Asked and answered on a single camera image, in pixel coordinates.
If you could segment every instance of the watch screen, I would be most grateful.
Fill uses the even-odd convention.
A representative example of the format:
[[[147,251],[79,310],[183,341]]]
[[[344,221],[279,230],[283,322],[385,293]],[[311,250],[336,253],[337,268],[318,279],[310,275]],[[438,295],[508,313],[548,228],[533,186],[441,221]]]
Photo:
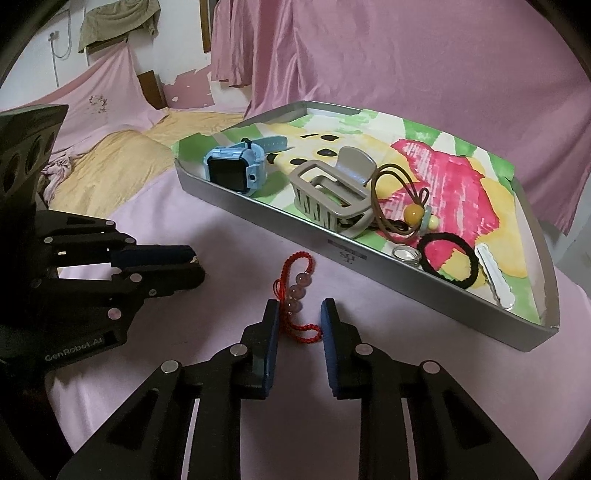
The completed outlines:
[[[209,179],[213,183],[234,190],[234,192],[248,192],[246,186],[246,167],[248,164],[242,158],[238,160],[210,158],[207,165],[209,166]]]

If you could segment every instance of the braided red cord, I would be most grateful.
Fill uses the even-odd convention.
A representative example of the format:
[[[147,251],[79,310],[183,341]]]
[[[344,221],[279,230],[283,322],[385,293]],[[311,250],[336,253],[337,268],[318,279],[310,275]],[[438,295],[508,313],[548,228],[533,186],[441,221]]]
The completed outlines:
[[[308,252],[296,252],[283,264],[281,276],[273,282],[273,292],[275,293],[277,300],[280,302],[279,315],[283,329],[298,342],[316,343],[322,338],[322,329],[320,326],[315,325],[314,323],[308,323],[307,325],[296,325],[291,321],[290,314],[285,307],[287,302],[287,282],[290,276],[290,268],[294,262],[300,258],[308,259],[308,267],[306,268],[305,272],[308,275],[312,274],[314,271],[314,259],[312,258],[312,255],[310,255]],[[309,332],[310,330],[316,331],[316,335],[311,338],[302,337],[297,334],[297,332]]]

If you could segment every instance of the smartwatch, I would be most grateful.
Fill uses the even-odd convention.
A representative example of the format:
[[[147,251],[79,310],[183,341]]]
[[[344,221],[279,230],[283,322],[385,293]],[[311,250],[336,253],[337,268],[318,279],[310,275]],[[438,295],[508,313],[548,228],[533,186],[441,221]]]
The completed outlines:
[[[229,147],[210,150],[203,164],[205,179],[245,196],[260,189],[267,180],[265,156],[287,149],[287,137],[273,137],[249,140]]]

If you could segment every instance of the yellow bead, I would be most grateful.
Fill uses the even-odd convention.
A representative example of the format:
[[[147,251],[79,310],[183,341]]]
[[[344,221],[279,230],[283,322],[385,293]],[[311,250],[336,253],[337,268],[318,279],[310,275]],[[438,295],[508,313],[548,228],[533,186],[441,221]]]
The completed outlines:
[[[423,220],[425,209],[421,205],[411,203],[404,208],[404,221],[411,227],[417,227]]]
[[[437,227],[439,227],[439,218],[437,218],[435,215],[431,215],[429,217],[428,228],[429,230],[437,230]]]

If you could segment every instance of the yellow blanket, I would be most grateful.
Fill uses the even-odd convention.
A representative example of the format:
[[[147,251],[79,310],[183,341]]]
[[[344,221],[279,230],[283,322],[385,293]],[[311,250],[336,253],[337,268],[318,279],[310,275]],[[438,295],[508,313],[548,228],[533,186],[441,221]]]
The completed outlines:
[[[50,209],[106,218],[173,166],[173,143],[194,133],[217,133],[241,120],[242,115],[227,113],[170,111],[143,134],[111,134],[74,160],[72,174],[57,188]]]

